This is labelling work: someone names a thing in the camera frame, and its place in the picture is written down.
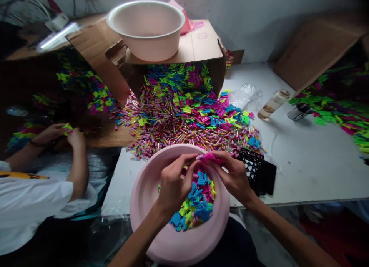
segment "hand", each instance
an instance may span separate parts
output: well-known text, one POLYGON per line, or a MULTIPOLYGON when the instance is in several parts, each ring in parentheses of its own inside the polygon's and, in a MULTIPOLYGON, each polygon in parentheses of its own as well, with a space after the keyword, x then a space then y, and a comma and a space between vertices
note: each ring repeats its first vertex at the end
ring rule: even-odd
POLYGON ((74 128, 74 130, 68 135, 67 140, 73 149, 86 149, 85 135, 79 128, 74 128))
POLYGON ((181 174, 186 162, 197 155, 183 154, 161 171, 161 188, 156 205, 161 214, 166 217, 166 222, 181 208, 192 189, 193 171, 200 161, 197 160, 190 165, 184 180, 181 179, 181 174))
POLYGON ((213 161, 208 161, 208 164, 219 174, 229 193, 245 204, 256 197, 250 187, 249 179, 246 175, 246 167, 242 161, 234 159, 226 151, 211 151, 211 153, 215 158, 224 161, 222 165, 228 170, 228 173, 213 161))
POLYGON ((64 129, 62 127, 65 123, 59 123, 51 125, 43 130, 38 136, 33 139, 33 142, 38 144, 48 144, 50 141, 57 139, 64 135, 64 129))

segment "metal cup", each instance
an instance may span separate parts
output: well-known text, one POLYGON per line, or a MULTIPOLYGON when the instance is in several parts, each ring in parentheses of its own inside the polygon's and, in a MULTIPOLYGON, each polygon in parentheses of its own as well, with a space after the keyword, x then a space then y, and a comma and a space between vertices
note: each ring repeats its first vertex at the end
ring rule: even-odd
POLYGON ((301 120, 305 116, 312 114, 313 110, 306 104, 297 104, 296 107, 287 113, 289 119, 293 121, 301 120))

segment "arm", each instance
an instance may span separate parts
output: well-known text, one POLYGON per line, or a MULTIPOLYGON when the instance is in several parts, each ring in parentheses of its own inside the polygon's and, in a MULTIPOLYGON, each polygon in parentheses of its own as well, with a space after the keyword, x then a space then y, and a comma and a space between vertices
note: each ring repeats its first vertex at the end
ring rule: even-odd
POLYGON ((197 154, 181 155, 163 169, 159 198, 138 229, 120 248, 109 267, 144 265, 145 254, 152 241, 173 214, 181 208, 181 204, 191 190, 193 171, 199 161, 191 164, 184 180, 180 178, 180 175, 186 162, 196 156, 197 154))
POLYGON ((8 162, 10 168, 16 172, 23 172, 29 164, 35 160, 45 149, 47 144, 63 135, 64 130, 62 127, 65 123, 54 124, 42 131, 38 136, 32 139, 33 144, 27 144, 23 149, 16 152, 11 157, 7 158, 5 162, 8 162))
POLYGON ((73 183, 73 194, 69 202, 77 200, 86 193, 89 179, 88 161, 86 156, 86 140, 79 128, 74 128, 68 135, 68 142, 73 147, 72 169, 67 181, 73 183))
POLYGON ((299 266, 339 266, 323 249, 256 196, 242 161, 233 159, 225 151, 211 153, 224 161, 228 173, 218 164, 208 163, 217 171, 227 190, 262 222, 299 266))

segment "white wall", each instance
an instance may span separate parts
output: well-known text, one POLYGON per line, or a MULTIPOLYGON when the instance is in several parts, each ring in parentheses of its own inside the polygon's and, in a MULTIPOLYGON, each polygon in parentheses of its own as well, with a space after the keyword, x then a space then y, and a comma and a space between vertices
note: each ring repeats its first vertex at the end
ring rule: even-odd
MULTIPOLYGON (((131 0, 98 0, 95 5, 98 12, 107 12, 126 1, 131 0)), ((245 49, 243 62, 275 60, 299 24, 312 13, 361 7, 361 0, 176 1, 186 9, 189 18, 209 19, 227 49, 245 49)), ((72 0, 55 2, 67 15, 73 15, 72 0)), ((76 15, 82 16, 86 3, 84 0, 76 0, 76 3, 76 15)), ((42 14, 38 13, 37 18, 42 18, 42 14)))

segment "white table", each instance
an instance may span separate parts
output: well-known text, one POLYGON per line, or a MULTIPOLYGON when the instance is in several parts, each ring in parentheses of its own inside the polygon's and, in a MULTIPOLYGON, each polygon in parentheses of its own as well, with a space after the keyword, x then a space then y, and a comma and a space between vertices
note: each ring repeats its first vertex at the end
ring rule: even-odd
MULTIPOLYGON (((265 63, 231 66, 223 90, 245 84, 259 87, 263 106, 278 89, 294 92, 265 63)), ((278 167, 274 195, 262 196, 268 205, 290 205, 322 201, 341 201, 369 197, 369 166, 351 136, 336 124, 320 126, 313 116, 294 122, 287 117, 293 106, 285 103, 269 119, 255 117, 251 124, 260 130, 262 144, 278 167)), ((128 214, 134 181, 144 161, 132 161, 122 149, 106 195, 103 211, 128 214)), ((242 206, 231 197, 231 206, 242 206)))

